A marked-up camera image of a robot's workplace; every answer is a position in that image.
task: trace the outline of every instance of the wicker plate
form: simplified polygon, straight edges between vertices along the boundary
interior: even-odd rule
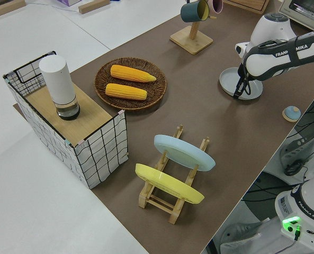
[[[157,78],[154,82],[140,83],[111,77],[110,69],[112,65],[123,65],[131,68],[146,71]],[[105,88],[108,83],[117,83],[121,85],[134,86],[147,91],[147,98],[144,101],[133,99],[121,99],[105,94]],[[98,71],[94,79],[94,88],[98,96],[106,103],[123,110],[141,110],[155,105],[164,96],[166,91],[166,77],[162,71],[153,63],[132,57],[119,58],[105,64]]]

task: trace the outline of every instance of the plate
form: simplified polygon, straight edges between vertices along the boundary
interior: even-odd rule
[[[204,196],[191,186],[157,169],[136,164],[136,174],[157,188],[192,204],[199,204]]]
[[[232,67],[224,70],[219,77],[222,89],[229,95],[233,96],[239,81],[238,68]],[[249,81],[251,94],[247,95],[245,91],[240,95],[239,99],[249,100],[258,98],[263,92],[263,83],[259,80]]]
[[[156,135],[155,147],[160,153],[166,151],[166,157],[187,168],[195,168],[198,171],[209,171],[216,162],[203,150],[184,140],[166,135]]]
[[[157,79],[154,82],[142,83],[113,78],[110,73],[112,65],[123,65],[143,70],[155,76]],[[147,98],[144,101],[138,101],[107,96],[105,94],[105,88],[108,83],[116,83],[144,89],[147,91]],[[133,57],[119,58],[108,62],[100,68],[94,79],[94,88],[100,99],[113,107],[128,111],[142,110],[157,104],[161,98],[163,98],[166,86],[166,77],[157,66],[147,60]]]

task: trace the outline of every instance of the light blue plate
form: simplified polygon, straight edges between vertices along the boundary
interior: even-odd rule
[[[209,171],[216,165],[207,153],[181,139],[156,135],[155,147],[160,153],[166,151],[167,158],[187,168],[199,165],[198,171]]]

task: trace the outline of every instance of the white table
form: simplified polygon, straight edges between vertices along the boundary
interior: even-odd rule
[[[0,253],[146,253],[40,142],[2,79],[51,50],[73,71],[177,15],[185,1],[122,0],[73,12],[87,2],[26,0],[0,16]]]

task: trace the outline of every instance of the pink mug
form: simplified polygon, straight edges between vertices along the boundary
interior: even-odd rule
[[[223,3],[222,0],[207,0],[209,4],[210,13],[209,15],[215,15],[222,11]]]

